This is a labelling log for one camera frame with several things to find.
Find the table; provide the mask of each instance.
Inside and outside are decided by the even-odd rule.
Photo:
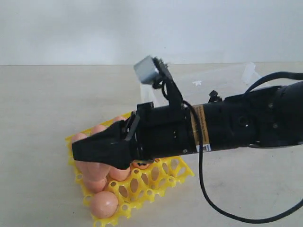
[[[223,64],[171,65],[173,75]],[[256,71],[303,72],[302,62],[256,63]],[[91,227],[67,165],[64,138],[136,109],[132,66],[0,66],[0,226]],[[302,198],[302,147],[205,154],[205,184],[222,209],[267,218]],[[252,226],[213,210],[202,196],[197,155],[184,157],[195,177],[119,221],[133,226]],[[303,210],[263,227],[300,226]]]

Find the label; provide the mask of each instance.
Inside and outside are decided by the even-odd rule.
[[[194,106],[194,110],[197,113],[198,118],[201,123],[201,129],[202,129],[202,135],[203,135],[203,152],[211,151],[203,105]],[[192,127],[193,127],[195,142],[196,142],[196,145],[199,145],[197,125],[196,125],[194,116],[192,115],[192,113],[190,113],[190,114],[191,114],[191,123],[192,123]]]

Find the transparent plastic box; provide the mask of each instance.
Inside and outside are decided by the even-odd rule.
[[[242,94],[261,76],[255,71],[252,62],[236,64],[217,70],[173,76],[184,100],[191,105],[207,103],[209,93],[216,90],[221,98]],[[154,102],[155,107],[168,105],[161,89],[154,90],[150,85],[141,84],[141,101]]]

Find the yellow egg tray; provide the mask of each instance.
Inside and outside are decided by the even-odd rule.
[[[130,113],[122,116],[128,118]],[[112,122],[113,119],[101,124],[108,127]],[[90,135],[90,130],[86,129],[82,133]],[[93,196],[93,193],[85,187],[82,173],[74,164],[71,151],[72,137],[73,135],[65,139],[69,151],[69,164],[73,166],[75,183],[81,186],[84,196],[83,204],[89,206],[89,200]],[[144,170],[135,168],[132,165],[130,167],[130,175],[124,181],[115,181],[107,176],[108,185],[105,191],[110,191],[117,196],[119,206],[115,214],[110,218],[99,219],[92,215],[94,220],[93,227],[105,227],[107,224],[116,226],[120,216],[130,218],[133,208],[140,209],[145,201],[154,202],[155,196],[164,196],[165,190],[168,187],[175,187],[177,182],[184,183],[186,177],[189,175],[194,176],[193,171],[180,157],[158,158]]]

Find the yellow plastic crate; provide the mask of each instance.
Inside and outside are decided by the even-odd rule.
[[[122,115],[125,118],[130,116],[130,113]],[[104,126],[109,126],[113,119],[101,123]],[[82,131],[82,133],[90,135],[90,129]],[[81,186],[83,193],[83,204],[89,206],[89,201],[93,195],[84,185],[82,173],[74,164],[74,159],[71,151],[71,138],[67,137],[67,147],[69,151],[69,164],[73,166],[75,173],[75,183]],[[134,168],[131,165],[131,174],[124,181],[115,181],[107,176],[108,185],[105,191],[114,193],[119,201],[117,211],[110,218],[98,219],[92,215],[94,227],[105,227],[107,224],[116,226],[120,216],[131,217],[132,208],[140,209],[145,201],[154,202],[155,195],[164,196],[165,190],[168,187],[175,187],[177,182],[184,183],[187,176],[194,176],[193,171],[180,157],[158,158],[154,163],[150,164],[146,169],[141,170]]]

